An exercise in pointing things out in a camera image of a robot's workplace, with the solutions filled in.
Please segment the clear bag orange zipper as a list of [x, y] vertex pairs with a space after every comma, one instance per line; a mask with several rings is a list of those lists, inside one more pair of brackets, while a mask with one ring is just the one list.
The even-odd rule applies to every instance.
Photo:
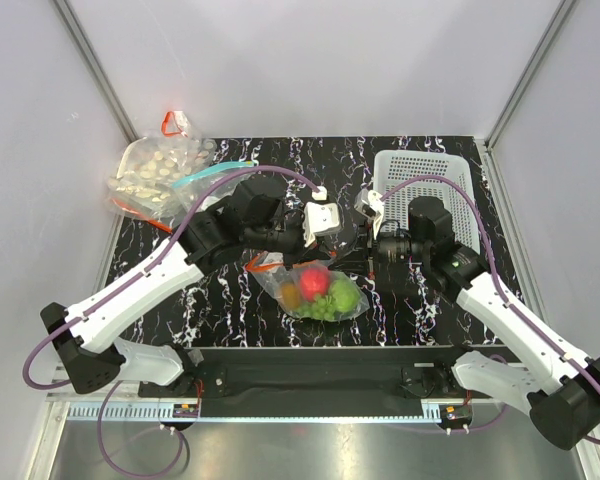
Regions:
[[323, 322], [352, 320], [366, 313], [369, 302], [347, 274], [314, 260], [287, 268], [281, 253], [262, 252], [246, 266], [259, 285], [295, 319]]

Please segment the red apple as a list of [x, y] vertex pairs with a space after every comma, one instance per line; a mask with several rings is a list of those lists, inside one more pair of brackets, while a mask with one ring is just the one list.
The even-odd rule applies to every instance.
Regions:
[[330, 285], [329, 271], [324, 268], [312, 267], [304, 270], [299, 277], [299, 288], [304, 298], [310, 302], [316, 296], [328, 293]]

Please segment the white plastic basket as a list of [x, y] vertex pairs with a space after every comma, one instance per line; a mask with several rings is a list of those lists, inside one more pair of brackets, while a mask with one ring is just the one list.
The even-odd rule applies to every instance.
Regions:
[[384, 201], [384, 232], [408, 228], [408, 205], [421, 196], [440, 199], [452, 215], [458, 241], [479, 252], [481, 236], [471, 207], [476, 204], [468, 162], [446, 153], [383, 150], [375, 155], [373, 187], [385, 194], [402, 182], [418, 180]]

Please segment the brown kiwi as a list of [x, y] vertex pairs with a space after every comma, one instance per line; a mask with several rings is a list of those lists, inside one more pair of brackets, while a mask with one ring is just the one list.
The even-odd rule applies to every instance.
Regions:
[[280, 285], [279, 297], [281, 305], [289, 311], [298, 310], [303, 302], [303, 296], [293, 282], [285, 282]]

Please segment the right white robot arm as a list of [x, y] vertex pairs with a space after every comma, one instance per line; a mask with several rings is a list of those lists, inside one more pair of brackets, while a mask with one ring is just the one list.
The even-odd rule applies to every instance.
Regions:
[[523, 365], [517, 369], [478, 351], [463, 353], [434, 371], [440, 393], [484, 393], [528, 415], [562, 450], [592, 438], [600, 424], [600, 357], [570, 344], [508, 293], [486, 257], [456, 239], [452, 215], [440, 199], [413, 199], [406, 229], [393, 233], [382, 229], [380, 193], [363, 190], [355, 208], [368, 222], [363, 246], [378, 278], [383, 267], [419, 266], [430, 288], [481, 321]]

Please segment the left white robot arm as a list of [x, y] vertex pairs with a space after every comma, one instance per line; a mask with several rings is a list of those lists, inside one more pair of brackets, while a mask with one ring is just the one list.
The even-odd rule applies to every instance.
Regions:
[[116, 381], [188, 394], [197, 368], [183, 348], [134, 343], [121, 335], [163, 300], [237, 262], [246, 250], [280, 253], [288, 263], [324, 256], [319, 240], [340, 230], [338, 205], [319, 190], [294, 212], [284, 207], [284, 196], [274, 178], [247, 178], [231, 194], [195, 208], [145, 260], [101, 291], [69, 307], [44, 307], [40, 316], [67, 385], [80, 395]]

